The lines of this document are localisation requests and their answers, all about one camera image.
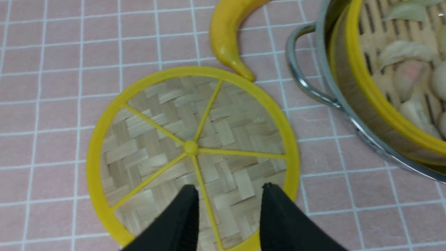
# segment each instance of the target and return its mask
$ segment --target pink tile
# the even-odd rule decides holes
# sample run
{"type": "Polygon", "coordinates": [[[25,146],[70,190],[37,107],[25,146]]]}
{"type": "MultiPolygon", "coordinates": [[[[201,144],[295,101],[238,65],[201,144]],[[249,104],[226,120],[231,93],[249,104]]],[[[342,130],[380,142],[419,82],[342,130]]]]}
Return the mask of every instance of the pink tile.
{"type": "Polygon", "coordinates": [[[35,203],[29,205],[27,239],[71,235],[73,201],[35,203]]]}
{"type": "Polygon", "coordinates": [[[392,170],[393,181],[400,203],[439,200],[435,181],[407,172],[392,170]]]}
{"type": "Polygon", "coordinates": [[[84,44],[84,67],[116,64],[119,64],[119,45],[117,41],[84,44]]]}
{"type": "Polygon", "coordinates": [[[0,203],[25,201],[28,183],[29,168],[0,170],[0,203]]]}
{"type": "Polygon", "coordinates": [[[3,73],[38,71],[40,54],[40,47],[6,50],[3,73]]]}
{"type": "Polygon", "coordinates": [[[194,36],[161,37],[161,58],[163,61],[196,59],[194,36]]]}
{"type": "MultiPolygon", "coordinates": [[[[297,28],[297,26],[285,26],[285,27],[272,27],[272,33],[274,38],[274,44],[276,46],[276,51],[285,50],[286,40],[291,32],[297,28]]],[[[302,36],[297,40],[296,49],[301,48],[310,48],[310,40],[308,39],[308,35],[302,36]]]]}
{"type": "Polygon", "coordinates": [[[167,70],[167,69],[182,67],[182,66],[197,66],[197,64],[198,64],[198,61],[195,61],[195,60],[190,60],[190,61],[186,61],[186,62],[169,62],[169,63],[163,63],[162,69],[167,70]]]}
{"type": "Polygon", "coordinates": [[[306,177],[302,179],[310,212],[351,208],[344,175],[306,177]]]}
{"type": "Polygon", "coordinates": [[[446,240],[444,226],[446,214],[441,204],[405,206],[404,219],[412,243],[426,243],[446,240]]]}
{"type": "Polygon", "coordinates": [[[41,98],[74,97],[79,93],[79,72],[42,73],[41,98]]]}
{"type": "Polygon", "coordinates": [[[34,131],[36,104],[0,105],[0,133],[34,131]]]}
{"type": "Polygon", "coordinates": [[[347,170],[384,167],[384,160],[375,154],[359,138],[340,138],[339,144],[347,170]]]}
{"type": "Polygon", "coordinates": [[[319,16],[322,0],[302,1],[302,9],[307,21],[316,21],[319,16]]]}
{"type": "Polygon", "coordinates": [[[312,216],[310,219],[336,242],[348,250],[361,249],[358,228],[353,213],[312,216]]]}
{"type": "Polygon", "coordinates": [[[45,0],[18,0],[11,6],[10,21],[43,19],[45,0]]]}
{"type": "Polygon", "coordinates": [[[0,251],[21,251],[22,245],[0,246],[0,251]]]}
{"type": "Polygon", "coordinates": [[[74,196],[74,165],[37,167],[33,173],[32,200],[74,196]]]}
{"type": "Polygon", "coordinates": [[[37,135],[36,163],[75,160],[76,130],[37,135]]]}
{"type": "Polygon", "coordinates": [[[407,244],[397,208],[359,211],[358,218],[366,248],[407,244]]]}
{"type": "Polygon", "coordinates": [[[79,238],[76,239],[74,248],[75,251],[118,251],[119,249],[119,245],[110,236],[79,238]]]}
{"type": "Polygon", "coordinates": [[[302,23],[298,2],[271,2],[266,6],[271,25],[302,23]]]}
{"type": "Polygon", "coordinates": [[[18,23],[8,26],[7,46],[42,44],[42,22],[18,23]]]}
{"type": "Polygon", "coordinates": [[[124,64],[157,61],[158,45],[156,38],[122,41],[122,62],[124,64]]]}
{"type": "Polygon", "coordinates": [[[78,164],[78,196],[88,195],[85,163],[78,164]]]}
{"type": "Polygon", "coordinates": [[[250,29],[239,33],[240,54],[254,54],[271,52],[271,42],[268,29],[250,29]]]}
{"type": "Polygon", "coordinates": [[[37,74],[3,76],[0,85],[0,102],[35,100],[37,81],[37,74]]]}
{"type": "Polygon", "coordinates": [[[0,167],[31,164],[33,152],[33,135],[0,137],[0,167]]]}
{"type": "Polygon", "coordinates": [[[281,109],[284,108],[282,89],[280,88],[280,83],[275,82],[275,83],[259,84],[259,87],[262,88],[270,97],[272,97],[281,109]]]}
{"type": "Polygon", "coordinates": [[[302,174],[342,171],[341,159],[334,139],[299,143],[302,174]]]}
{"type": "Polygon", "coordinates": [[[194,7],[216,6],[219,0],[194,0],[194,7]]]}
{"type": "MultiPolygon", "coordinates": [[[[304,73],[305,77],[317,76],[316,66],[314,64],[313,55],[310,50],[298,50],[296,51],[297,63],[304,73]]],[[[281,76],[283,79],[292,78],[289,72],[287,61],[284,53],[277,54],[277,60],[279,61],[281,76]]]]}
{"type": "Polygon", "coordinates": [[[118,12],[118,0],[85,0],[85,16],[118,12]]]}
{"type": "Polygon", "coordinates": [[[234,73],[234,70],[232,70],[231,68],[227,67],[226,65],[222,65],[219,61],[217,61],[216,58],[203,60],[203,61],[201,61],[201,65],[202,66],[208,66],[208,67],[214,67],[214,68],[218,68],[218,69],[222,69],[222,70],[234,73]]]}
{"type": "Polygon", "coordinates": [[[47,46],[43,61],[44,70],[79,68],[79,45],[47,46]]]}
{"type": "Polygon", "coordinates": [[[161,35],[189,33],[194,31],[192,27],[192,14],[190,10],[159,12],[158,22],[161,35]]]}
{"type": "Polygon", "coordinates": [[[121,12],[153,10],[154,0],[121,1],[121,12]]]}
{"type": "Polygon", "coordinates": [[[263,8],[258,8],[257,10],[252,12],[240,25],[242,29],[262,26],[266,26],[266,19],[263,8]]]}
{"type": "Polygon", "coordinates": [[[25,246],[25,251],[71,251],[71,240],[29,243],[25,246]]]}
{"type": "Polygon", "coordinates": [[[79,42],[80,34],[80,19],[47,21],[45,44],[79,42]]]}
{"type": "Polygon", "coordinates": [[[211,44],[209,43],[208,34],[198,34],[198,50],[200,51],[200,58],[213,58],[214,53],[211,50],[211,44]]]}
{"type": "Polygon", "coordinates": [[[338,136],[355,134],[355,131],[352,129],[353,125],[345,113],[332,109],[331,114],[333,115],[334,128],[338,136]]]}
{"type": "Polygon", "coordinates": [[[82,73],[82,95],[119,92],[119,68],[85,70],[82,73]]]}
{"type": "Polygon", "coordinates": [[[273,55],[242,57],[243,62],[256,75],[256,81],[276,80],[276,61],[273,55]]]}
{"type": "Polygon", "coordinates": [[[118,38],[118,16],[84,19],[84,40],[118,38]]]}
{"type": "Polygon", "coordinates": [[[348,174],[356,207],[395,204],[392,185],[386,170],[348,174]]]}
{"type": "Polygon", "coordinates": [[[123,38],[153,36],[156,34],[155,15],[153,13],[121,15],[121,32],[123,38]]]}
{"type": "Polygon", "coordinates": [[[195,25],[197,27],[197,32],[206,31],[209,32],[209,23],[212,18],[213,8],[206,9],[196,9],[195,14],[195,25]]]}
{"type": "Polygon", "coordinates": [[[297,139],[333,136],[327,107],[316,107],[289,112],[297,139]]]}
{"type": "Polygon", "coordinates": [[[26,205],[0,207],[0,242],[22,240],[25,215],[26,205]]]}
{"type": "Polygon", "coordinates": [[[6,21],[6,15],[8,14],[8,2],[9,1],[0,2],[0,21],[1,22],[6,21]]]}
{"type": "Polygon", "coordinates": [[[78,200],[76,212],[76,234],[106,233],[90,199],[78,200]]]}
{"type": "Polygon", "coordinates": [[[158,3],[158,9],[190,8],[189,1],[163,0],[158,3]]]}
{"type": "Polygon", "coordinates": [[[80,143],[79,143],[79,158],[80,160],[87,159],[88,145],[90,144],[91,135],[93,129],[83,129],[80,131],[80,143]]]}
{"type": "Polygon", "coordinates": [[[73,128],[78,125],[78,101],[44,101],[39,107],[39,130],[73,128]]]}
{"type": "Polygon", "coordinates": [[[81,15],[79,0],[48,0],[47,18],[79,17],[81,15]]]}
{"type": "MultiPolygon", "coordinates": [[[[318,79],[309,79],[308,81],[316,88],[320,88],[318,79]]],[[[285,97],[289,109],[321,104],[302,92],[299,87],[297,87],[297,84],[294,80],[284,81],[283,88],[285,90],[285,97]]]]}
{"type": "Polygon", "coordinates": [[[113,99],[113,96],[83,98],[81,100],[81,126],[94,126],[113,99]]]}
{"type": "Polygon", "coordinates": [[[428,247],[415,247],[413,251],[444,251],[446,245],[428,246],[428,247]]]}
{"type": "Polygon", "coordinates": [[[157,71],[157,64],[123,67],[122,81],[124,88],[157,71]]]}

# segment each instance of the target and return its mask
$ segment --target yellow center hub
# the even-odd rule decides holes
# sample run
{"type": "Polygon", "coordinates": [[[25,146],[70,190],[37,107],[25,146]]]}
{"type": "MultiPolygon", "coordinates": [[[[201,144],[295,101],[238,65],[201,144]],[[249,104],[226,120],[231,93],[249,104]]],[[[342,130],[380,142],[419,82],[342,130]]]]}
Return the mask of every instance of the yellow center hub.
{"type": "Polygon", "coordinates": [[[198,154],[197,143],[192,140],[186,141],[184,144],[184,151],[186,152],[186,154],[188,156],[191,156],[191,157],[197,155],[198,154]]]}

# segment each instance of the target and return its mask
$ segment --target pink tiled surface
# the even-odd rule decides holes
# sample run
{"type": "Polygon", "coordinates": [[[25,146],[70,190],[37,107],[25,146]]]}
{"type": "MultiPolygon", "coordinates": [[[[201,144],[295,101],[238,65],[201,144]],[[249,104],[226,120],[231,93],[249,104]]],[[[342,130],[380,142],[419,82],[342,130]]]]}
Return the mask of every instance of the pink tiled surface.
{"type": "MultiPolygon", "coordinates": [[[[284,43],[322,1],[273,0],[240,32],[243,60],[298,138],[296,204],[351,251],[444,251],[446,186],[390,166],[291,79],[284,43]]],[[[92,129],[113,97],[146,75],[228,69],[209,49],[217,2],[0,0],[0,251],[119,249],[88,195],[92,129]]],[[[324,88],[311,37],[296,54],[324,88]]]]}

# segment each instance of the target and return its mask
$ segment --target bamboo steamer lid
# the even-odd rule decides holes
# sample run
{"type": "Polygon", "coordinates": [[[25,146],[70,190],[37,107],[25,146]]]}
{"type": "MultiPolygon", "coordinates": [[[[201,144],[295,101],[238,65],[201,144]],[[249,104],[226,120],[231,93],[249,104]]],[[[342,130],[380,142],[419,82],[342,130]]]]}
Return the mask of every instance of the bamboo steamer lid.
{"type": "Polygon", "coordinates": [[[87,158],[93,206],[123,246],[194,184],[198,249],[258,250],[263,184],[294,199],[298,175],[296,140],[277,104],[208,67],[161,71],[124,90],[100,118],[87,158]]]}

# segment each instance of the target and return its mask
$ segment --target yellow spoke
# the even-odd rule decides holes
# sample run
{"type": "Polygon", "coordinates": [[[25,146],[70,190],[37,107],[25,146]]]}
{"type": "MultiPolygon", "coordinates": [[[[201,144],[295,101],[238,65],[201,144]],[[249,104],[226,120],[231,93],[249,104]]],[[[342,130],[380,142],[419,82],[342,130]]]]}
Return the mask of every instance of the yellow spoke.
{"type": "Polygon", "coordinates": [[[272,158],[272,159],[285,159],[286,158],[286,155],[284,155],[284,154],[236,151],[236,150],[225,150],[225,149],[211,149],[211,148],[200,148],[200,149],[198,149],[198,152],[221,154],[221,155],[252,156],[252,157],[272,158]]]}
{"type": "Polygon", "coordinates": [[[211,99],[209,100],[209,103],[207,104],[206,110],[204,110],[203,117],[201,118],[200,124],[198,125],[198,128],[197,128],[197,133],[195,134],[195,137],[194,137],[194,141],[197,141],[198,138],[200,137],[201,131],[203,130],[203,127],[204,127],[204,123],[206,122],[206,118],[209,115],[209,112],[211,111],[212,104],[214,103],[215,99],[217,98],[217,95],[220,91],[220,88],[222,87],[222,84],[223,84],[223,80],[220,79],[217,87],[214,90],[214,93],[211,96],[211,99]]]}
{"type": "Polygon", "coordinates": [[[130,112],[132,112],[133,114],[137,115],[138,117],[140,117],[141,119],[143,119],[144,121],[146,121],[147,123],[149,123],[150,125],[152,125],[153,127],[155,127],[156,129],[160,130],[162,133],[164,133],[167,137],[173,139],[174,141],[178,142],[178,144],[180,145],[184,145],[184,141],[180,140],[180,138],[178,138],[177,136],[173,135],[171,132],[169,132],[168,130],[166,130],[164,127],[160,126],[159,124],[157,124],[155,121],[151,120],[149,117],[147,117],[146,115],[140,113],[138,110],[134,109],[133,107],[131,107],[128,104],[124,104],[123,105],[124,108],[126,108],[127,110],[129,110],[130,112]]]}
{"type": "Polygon", "coordinates": [[[175,159],[173,159],[172,161],[167,163],[165,166],[158,169],[150,177],[148,177],[143,182],[141,182],[137,187],[135,187],[130,193],[128,193],[126,196],[124,196],[122,199],[120,199],[114,206],[111,207],[111,210],[115,211],[118,207],[122,206],[122,204],[124,204],[126,201],[128,201],[130,199],[130,197],[135,195],[139,190],[141,190],[149,182],[151,182],[156,177],[158,177],[161,173],[163,173],[167,169],[171,168],[176,163],[180,162],[184,157],[186,157],[186,153],[182,153],[180,156],[176,157],[175,159]]]}
{"type": "Polygon", "coordinates": [[[217,226],[217,222],[215,221],[214,213],[212,212],[211,203],[209,202],[209,198],[207,197],[206,187],[204,186],[203,177],[201,176],[200,167],[198,166],[197,156],[192,157],[192,162],[195,167],[195,174],[197,175],[198,183],[201,187],[201,193],[204,198],[204,203],[206,204],[207,214],[211,220],[212,230],[214,230],[214,235],[217,241],[217,245],[219,246],[219,250],[224,250],[222,240],[220,239],[220,233],[217,226]]]}

